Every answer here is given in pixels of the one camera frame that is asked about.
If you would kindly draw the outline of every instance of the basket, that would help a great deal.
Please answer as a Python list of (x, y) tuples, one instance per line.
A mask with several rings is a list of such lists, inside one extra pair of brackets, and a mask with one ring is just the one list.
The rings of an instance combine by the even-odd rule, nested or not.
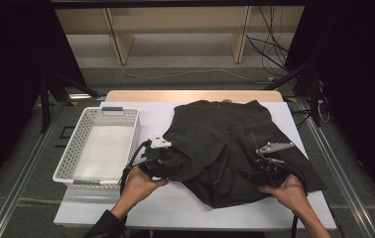
[(83, 110), (53, 176), (67, 186), (118, 188), (137, 149), (139, 110), (87, 107)]

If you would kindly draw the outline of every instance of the cable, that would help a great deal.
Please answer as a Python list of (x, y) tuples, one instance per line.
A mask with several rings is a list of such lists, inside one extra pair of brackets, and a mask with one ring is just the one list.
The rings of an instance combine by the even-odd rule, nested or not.
[(304, 123), (306, 120), (308, 120), (309, 117), (311, 117), (310, 114), (308, 114), (308, 116), (306, 116), (306, 118), (303, 119), (303, 121), (301, 121), (300, 123), (296, 124), (297, 129), (299, 129), (299, 128), (303, 125), (303, 123)]
[(125, 169), (123, 169), (122, 177), (120, 178), (120, 181), (118, 182), (118, 184), (120, 184), (120, 194), (122, 194), (123, 190), (125, 189), (126, 179), (129, 176), (129, 172), (132, 170), (132, 166), (134, 164), (136, 157), (138, 156), (139, 151), (141, 151), (142, 148), (148, 146), (148, 144), (151, 144), (151, 140), (147, 140), (141, 143), (141, 145), (136, 149), (136, 151), (132, 155), (131, 160), (128, 162), (128, 164), (126, 164)]
[(294, 115), (296, 113), (309, 114), (309, 113), (311, 113), (311, 110), (310, 109), (306, 109), (306, 110), (300, 110), (300, 111), (293, 111), (292, 115)]
[(330, 119), (330, 112), (327, 110), (327, 119), (325, 120), (325, 119), (321, 116), (321, 113), (320, 113), (320, 105), (321, 105), (321, 103), (319, 103), (319, 104), (317, 105), (317, 111), (318, 111), (318, 113), (319, 113), (320, 119), (321, 119), (322, 121), (324, 121), (324, 122), (329, 122), (329, 119)]
[(281, 36), (283, 35), (283, 17), (284, 17), (284, 6), (281, 6), (280, 36), (278, 36), (277, 44), (278, 44), (278, 42), (280, 41)]
[[(264, 13), (263, 13), (263, 11), (262, 11), (262, 8), (261, 8), (260, 6), (259, 6), (259, 11), (261, 12), (262, 18), (264, 19), (264, 21), (265, 21), (265, 25), (267, 26), (267, 29), (268, 29), (267, 41), (268, 41), (269, 38), (271, 38), (272, 41), (273, 41), (273, 43), (274, 43), (275, 45), (277, 45), (278, 47), (280, 47), (281, 45), (280, 45), (280, 44), (277, 42), (277, 40), (275, 39), (275, 37), (274, 37), (274, 32), (273, 32), (273, 21), (274, 21), (274, 15), (275, 15), (275, 8), (273, 8), (273, 7), (271, 6), (271, 9), (270, 9), (270, 11), (271, 11), (271, 15), (270, 15), (270, 17), (271, 17), (271, 18), (270, 18), (270, 19), (271, 19), (271, 22), (270, 22), (270, 25), (268, 24), (268, 21), (267, 21), (267, 19), (266, 19)], [(284, 61), (284, 60), (285, 60), (285, 56), (282, 54), (282, 52), (281, 52), (281, 55), (283, 56), (283, 59), (284, 59), (284, 60), (281, 60), (281, 59), (280, 59), (280, 56), (278, 55), (277, 48), (275, 48), (275, 52), (276, 52), (277, 57), (278, 57), (278, 59), (279, 59), (280, 61)]]
[(128, 73), (128, 72), (126, 72), (123, 69), (122, 65), (119, 64), (119, 66), (120, 66), (120, 69), (122, 70), (123, 74), (125, 74), (127, 76), (132, 76), (132, 77), (137, 77), (137, 78), (141, 78), (141, 79), (146, 79), (146, 80), (155, 80), (155, 79), (166, 78), (166, 77), (177, 77), (177, 76), (183, 76), (183, 75), (187, 75), (187, 74), (191, 74), (191, 73), (207, 73), (207, 72), (220, 71), (220, 72), (225, 72), (225, 73), (228, 73), (228, 74), (236, 76), (236, 77), (240, 77), (242, 79), (245, 79), (245, 80), (257, 83), (257, 84), (273, 84), (274, 83), (274, 82), (258, 82), (258, 81), (255, 81), (253, 79), (249, 79), (247, 77), (244, 77), (244, 76), (232, 73), (232, 72), (224, 70), (224, 69), (219, 69), (219, 68), (216, 68), (216, 69), (207, 69), (207, 70), (187, 71), (187, 72), (182, 72), (182, 73), (178, 73), (178, 74), (171, 74), (171, 75), (160, 75), (160, 76), (154, 76), (154, 77), (144, 77), (144, 76), (140, 76), (140, 75), (135, 75), (135, 74)]
[[(280, 65), (279, 63), (277, 63), (276, 61), (274, 61), (273, 59), (271, 59), (270, 57), (268, 57), (268, 56), (267, 56), (265, 53), (263, 53), (259, 48), (257, 48), (257, 47), (255, 46), (255, 44), (252, 43), (252, 41), (249, 39), (249, 37), (248, 37), (247, 35), (246, 35), (246, 38), (247, 38), (247, 40), (249, 41), (249, 43), (250, 43), (250, 45), (252, 46), (252, 48), (253, 48), (258, 54), (260, 54), (260, 55), (262, 56), (262, 58), (265, 57), (267, 60), (270, 60), (271, 62), (273, 62), (274, 64), (276, 64), (276, 65), (277, 65), (278, 67), (280, 67), (281, 69), (287, 71), (287, 69), (286, 69), (285, 67), (283, 67), (282, 65)], [(267, 72), (270, 73), (270, 74), (273, 74), (273, 75), (276, 75), (276, 76), (283, 76), (283, 75), (277, 74), (277, 73), (275, 73), (275, 72), (271, 72), (271, 71), (269, 71), (267, 68), (265, 68), (265, 64), (264, 64), (263, 60), (262, 60), (262, 66), (263, 66), (263, 68), (265, 69), (265, 71), (267, 71)]]
[[(300, 175), (298, 175), (298, 174), (292, 172), (290, 169), (288, 169), (288, 171), (291, 174), (293, 174), (295, 177), (297, 177), (302, 182), (303, 191), (304, 191), (305, 195), (308, 196), (308, 180), (306, 179), (305, 173), (303, 173), (303, 171), (298, 166), (296, 166), (294, 164), (286, 164), (286, 166), (287, 167), (294, 167), (300, 173)], [(298, 221), (299, 221), (299, 217), (295, 214), (294, 217), (293, 217), (291, 238), (296, 237)]]
[[(110, 19), (110, 28), (113, 29), (113, 24), (114, 24), (114, 20), (113, 19)], [(177, 73), (177, 74), (170, 74), (170, 75), (160, 75), (160, 76), (154, 76), (154, 77), (145, 77), (145, 76), (140, 76), (140, 75), (136, 75), (136, 74), (132, 74), (132, 73), (128, 73), (126, 72), (121, 63), (119, 63), (116, 59), (117, 59), (117, 56), (114, 54), (114, 51), (113, 51), (113, 47), (112, 47), (112, 44), (111, 44), (111, 38), (112, 38), (112, 35), (113, 35), (113, 32), (112, 30), (110, 30), (110, 33), (109, 33), (109, 45), (110, 45), (110, 48), (111, 48), (111, 52), (112, 52), (112, 56), (113, 58), (115, 59), (115, 62), (119, 65), (121, 71), (123, 72), (123, 74), (127, 75), (127, 76), (131, 76), (131, 77), (136, 77), (136, 78), (140, 78), (140, 79), (146, 79), (146, 80), (154, 80), (154, 79), (160, 79), (160, 78), (166, 78), (166, 77), (178, 77), (178, 76), (183, 76), (183, 75), (187, 75), (187, 74), (192, 74), (192, 73), (208, 73), (208, 72), (216, 72), (216, 71), (219, 71), (219, 72), (224, 72), (224, 73), (228, 73), (232, 76), (235, 76), (235, 77), (239, 77), (239, 78), (242, 78), (242, 79), (245, 79), (245, 80), (248, 80), (248, 81), (251, 81), (251, 82), (254, 82), (256, 84), (273, 84), (274, 82), (258, 82), (258, 81), (255, 81), (253, 79), (250, 79), (250, 78), (247, 78), (245, 76), (241, 76), (241, 75), (238, 75), (238, 74), (235, 74), (233, 72), (230, 72), (230, 71), (227, 71), (227, 70), (224, 70), (224, 69), (219, 69), (219, 68), (216, 68), (216, 69), (208, 69), (208, 70), (195, 70), (195, 71), (187, 71), (187, 72), (183, 72), (183, 73)]]
[(251, 37), (248, 37), (250, 40), (253, 40), (253, 41), (257, 41), (257, 42), (261, 42), (261, 43), (266, 43), (266, 44), (269, 44), (269, 45), (272, 45), (274, 47), (279, 47), (280, 50), (284, 51), (284, 52), (288, 52), (289, 50), (281, 47), (281, 46), (277, 46), (275, 45), (274, 43), (269, 43), (269, 42), (265, 42), (264, 40), (261, 40), (261, 39), (257, 39), (257, 38), (251, 38)]

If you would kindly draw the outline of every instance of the basket handle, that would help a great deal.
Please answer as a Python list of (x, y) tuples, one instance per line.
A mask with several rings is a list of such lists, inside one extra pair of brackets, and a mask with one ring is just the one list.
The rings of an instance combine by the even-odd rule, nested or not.
[(101, 107), (101, 111), (108, 116), (123, 116), (123, 107)]
[(76, 184), (76, 185), (100, 185), (100, 181), (99, 180), (74, 180), (72, 182), (73, 184)]

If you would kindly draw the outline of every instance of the white table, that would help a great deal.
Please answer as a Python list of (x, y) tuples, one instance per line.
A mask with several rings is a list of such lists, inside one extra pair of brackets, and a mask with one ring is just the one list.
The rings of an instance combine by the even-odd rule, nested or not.
[[(187, 102), (106, 103), (140, 110), (140, 144), (148, 138), (163, 135), (171, 124), (174, 107)], [(287, 104), (261, 104), (270, 110), (277, 126), (306, 154)], [(69, 187), (54, 223), (63, 226), (92, 225), (105, 209), (114, 205), (118, 196), (119, 192), (112, 189)], [(336, 229), (321, 191), (310, 193), (309, 201), (326, 229)], [(244, 205), (212, 209), (196, 198), (182, 183), (170, 182), (138, 203), (130, 211), (126, 225), (128, 228), (155, 230), (265, 231), (290, 229), (292, 221), (293, 213), (273, 197)], [(298, 227), (304, 228), (301, 222)]]

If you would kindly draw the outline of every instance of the tabletop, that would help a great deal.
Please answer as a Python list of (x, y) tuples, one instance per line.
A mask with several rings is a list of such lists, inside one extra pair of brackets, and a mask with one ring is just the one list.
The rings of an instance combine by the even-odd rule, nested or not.
[[(248, 102), (258, 100), (267, 107), (274, 123), (306, 154), (290, 110), (278, 91), (252, 90), (115, 90), (103, 105), (138, 108), (141, 119), (139, 142), (163, 135), (175, 106), (197, 100)], [(69, 187), (55, 218), (63, 226), (92, 225), (119, 197), (113, 189), (102, 191)], [(336, 225), (321, 191), (311, 192), (309, 201), (326, 229)], [(170, 182), (135, 206), (128, 216), (132, 229), (265, 231), (290, 229), (293, 213), (274, 197), (232, 207), (212, 209), (198, 200), (181, 182)]]

